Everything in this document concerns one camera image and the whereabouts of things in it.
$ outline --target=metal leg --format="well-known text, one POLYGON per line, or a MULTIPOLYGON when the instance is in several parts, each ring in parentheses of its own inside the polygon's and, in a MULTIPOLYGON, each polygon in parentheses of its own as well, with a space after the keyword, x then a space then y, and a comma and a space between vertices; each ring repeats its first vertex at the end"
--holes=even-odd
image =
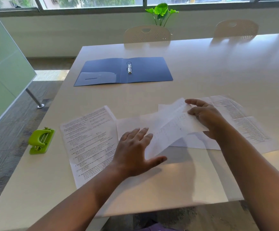
POLYGON ((37 98, 34 96, 34 94, 31 93, 31 91, 30 91, 28 88, 26 88, 25 90, 26 90, 26 92, 30 95, 30 97, 36 102, 36 104, 38 105, 38 106, 37 106, 38 109, 41 109, 41 108, 44 107, 44 104, 41 104, 41 103, 37 100, 37 98))

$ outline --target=table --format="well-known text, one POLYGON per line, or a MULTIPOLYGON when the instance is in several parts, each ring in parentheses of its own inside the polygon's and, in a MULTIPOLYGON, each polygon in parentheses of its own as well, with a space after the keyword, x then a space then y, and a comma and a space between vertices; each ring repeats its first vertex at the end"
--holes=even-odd
MULTIPOLYGON (((60 124, 108 105, 116 118, 157 111, 180 97, 229 95, 279 140, 279 34, 83 47, 39 128, 57 130, 44 155, 25 151, 0 196, 0 230, 27 228, 75 183, 60 124), (165 58, 174 81, 73 87, 87 60, 165 58)), ((242 199, 220 151, 169 147, 168 161, 115 190, 98 217, 242 199)), ((279 151, 264 154, 279 170, 279 151)))

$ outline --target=perforated chair back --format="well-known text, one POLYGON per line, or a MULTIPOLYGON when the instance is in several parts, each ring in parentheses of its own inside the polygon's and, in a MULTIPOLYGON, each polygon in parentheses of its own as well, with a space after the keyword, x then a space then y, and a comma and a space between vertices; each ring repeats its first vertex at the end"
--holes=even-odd
POLYGON ((170 41, 171 33, 165 27, 157 25, 138 26, 126 30, 123 35, 123 43, 141 43, 170 41))
POLYGON ((241 36, 253 38, 258 33, 259 26, 248 19, 225 20, 217 24, 214 38, 241 36))

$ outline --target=blue folder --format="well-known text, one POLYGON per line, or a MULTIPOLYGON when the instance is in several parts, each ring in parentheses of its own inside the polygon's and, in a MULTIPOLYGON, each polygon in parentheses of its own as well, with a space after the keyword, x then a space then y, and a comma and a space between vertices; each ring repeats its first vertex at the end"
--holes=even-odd
POLYGON ((173 77, 163 57, 106 58, 85 62, 74 86, 172 80, 173 77), (130 62, 131 74, 127 70, 130 62))

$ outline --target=floor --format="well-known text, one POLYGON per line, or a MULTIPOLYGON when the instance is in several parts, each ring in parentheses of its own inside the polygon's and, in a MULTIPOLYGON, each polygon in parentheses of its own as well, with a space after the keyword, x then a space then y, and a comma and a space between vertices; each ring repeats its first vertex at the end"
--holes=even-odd
MULTIPOLYGON (((0 120, 0 194, 21 159, 29 136, 49 109, 74 58, 31 58, 28 61, 35 70, 43 70, 37 72, 29 89, 45 107, 37 109, 24 92, 0 120)), ((259 230, 244 201, 110 217, 102 230, 140 229, 149 220, 178 230, 259 230)))

